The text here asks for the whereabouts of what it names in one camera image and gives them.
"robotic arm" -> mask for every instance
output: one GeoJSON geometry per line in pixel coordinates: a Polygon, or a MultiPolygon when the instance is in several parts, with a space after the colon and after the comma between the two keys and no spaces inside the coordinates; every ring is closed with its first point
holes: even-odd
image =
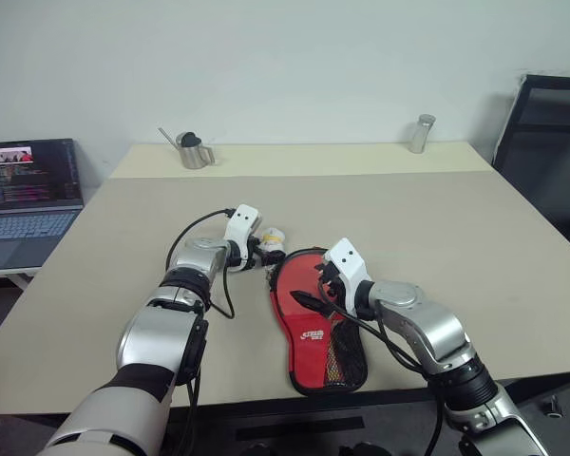
{"type": "Polygon", "coordinates": [[[213,281],[226,267],[253,265],[260,221],[257,209],[241,204],[223,239],[180,241],[161,284],[123,332],[116,375],[67,417],[41,456],[159,454],[173,390],[199,373],[213,281]]]}
{"type": "Polygon", "coordinates": [[[423,375],[445,402],[449,425],[464,434],[459,444],[464,456],[548,456],[451,311],[428,300],[416,285],[372,281],[365,261],[346,238],[323,257],[321,282],[344,291],[348,314],[381,318],[405,338],[423,375]]]}

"laptop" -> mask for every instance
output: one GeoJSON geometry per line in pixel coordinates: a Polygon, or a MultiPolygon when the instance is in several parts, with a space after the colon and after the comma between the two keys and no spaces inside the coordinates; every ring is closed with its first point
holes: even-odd
{"type": "Polygon", "coordinates": [[[73,140],[0,142],[0,270],[42,266],[82,208],[73,140]]]}

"chair backrest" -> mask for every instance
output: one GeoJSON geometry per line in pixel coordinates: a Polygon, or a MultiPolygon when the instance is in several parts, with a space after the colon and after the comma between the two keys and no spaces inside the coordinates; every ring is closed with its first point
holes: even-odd
{"type": "Polygon", "coordinates": [[[570,226],[570,78],[525,77],[493,164],[549,221],[570,226]]]}

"laptop screen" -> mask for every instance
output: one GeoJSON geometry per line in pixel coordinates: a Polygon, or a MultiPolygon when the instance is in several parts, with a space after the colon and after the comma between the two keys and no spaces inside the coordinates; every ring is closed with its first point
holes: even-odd
{"type": "Polygon", "coordinates": [[[82,204],[73,140],[0,142],[0,211],[82,204]]]}

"red ping pong paddle case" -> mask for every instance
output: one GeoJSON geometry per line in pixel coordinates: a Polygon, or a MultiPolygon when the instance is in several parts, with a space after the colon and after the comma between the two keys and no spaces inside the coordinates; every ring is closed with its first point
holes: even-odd
{"type": "Polygon", "coordinates": [[[289,254],[270,276],[270,298],[289,344],[289,375],[304,395],[350,392],[368,377],[359,327],[337,313],[325,317],[300,305],[291,292],[319,298],[319,272],[325,249],[289,254]]]}

